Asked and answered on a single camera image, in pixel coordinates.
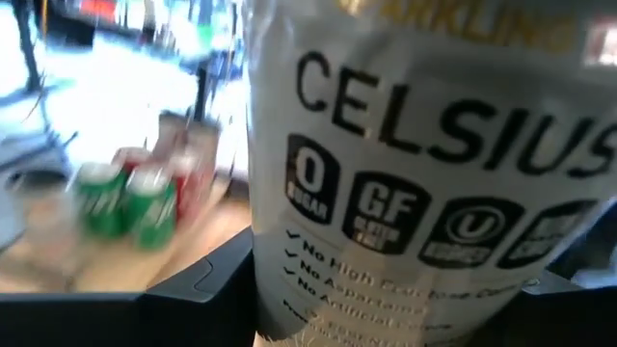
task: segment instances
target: green can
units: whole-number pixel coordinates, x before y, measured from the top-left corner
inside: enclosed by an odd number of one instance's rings
[[[98,236],[126,234],[122,224],[121,197],[126,175],[120,165],[86,163],[75,179],[80,218],[85,229]]]
[[[161,168],[137,168],[129,177],[125,193],[125,220],[141,249],[165,246],[175,231],[175,186]]]

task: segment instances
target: celsius can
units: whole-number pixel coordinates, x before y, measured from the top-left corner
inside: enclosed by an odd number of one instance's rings
[[[113,162],[121,164],[129,177],[133,170],[145,164],[150,156],[150,151],[142,147],[122,147],[116,151]]]
[[[75,177],[80,219],[92,234],[124,235],[121,195],[126,176],[118,164],[86,163]]]
[[[201,189],[199,162],[199,156],[190,149],[177,150],[169,159],[169,170],[175,183],[175,217],[179,223],[190,216],[199,200]]]
[[[167,172],[140,167],[126,184],[125,220],[135,244],[158,249],[174,236],[175,187]]]
[[[617,2],[247,6],[275,344],[463,344],[614,196]]]

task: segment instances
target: checkmark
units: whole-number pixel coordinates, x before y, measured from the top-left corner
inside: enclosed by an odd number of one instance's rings
[[[294,239],[294,238],[298,238],[298,237],[300,237],[300,234],[295,234],[295,233],[292,233],[292,232],[291,232],[291,231],[289,231],[289,230],[286,230],[285,232],[287,233],[287,236],[289,236],[289,238],[290,238],[290,239]]]
[[[287,257],[296,257],[298,256],[297,254],[293,254],[292,252],[285,250],[285,254],[287,255]]]

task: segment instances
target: black icon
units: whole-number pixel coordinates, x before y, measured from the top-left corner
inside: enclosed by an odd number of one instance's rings
[[[298,254],[292,253],[288,250],[285,250],[285,255],[287,255],[287,257],[296,257],[298,256]]]
[[[298,212],[329,224],[335,209],[340,165],[325,148],[305,136],[287,138],[285,195]]]
[[[357,173],[342,230],[381,254],[405,252],[431,196],[421,187],[385,173]]]
[[[540,212],[497,266],[501,269],[514,269],[543,258],[595,204],[593,200],[577,200]]]
[[[287,237],[289,237],[290,239],[295,239],[295,238],[299,238],[300,237],[300,234],[293,233],[293,232],[289,231],[289,229],[286,229],[285,233],[287,234]]]
[[[519,204],[497,198],[449,201],[418,258],[445,269],[484,264],[524,213]]]

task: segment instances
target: coca-cola can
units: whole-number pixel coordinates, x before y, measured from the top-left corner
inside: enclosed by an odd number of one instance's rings
[[[176,150],[168,166],[175,182],[176,220],[182,222],[191,215],[201,192],[200,157],[190,149]]]
[[[140,165],[150,160],[152,153],[143,147],[122,147],[116,151],[113,162],[122,165],[129,176]]]

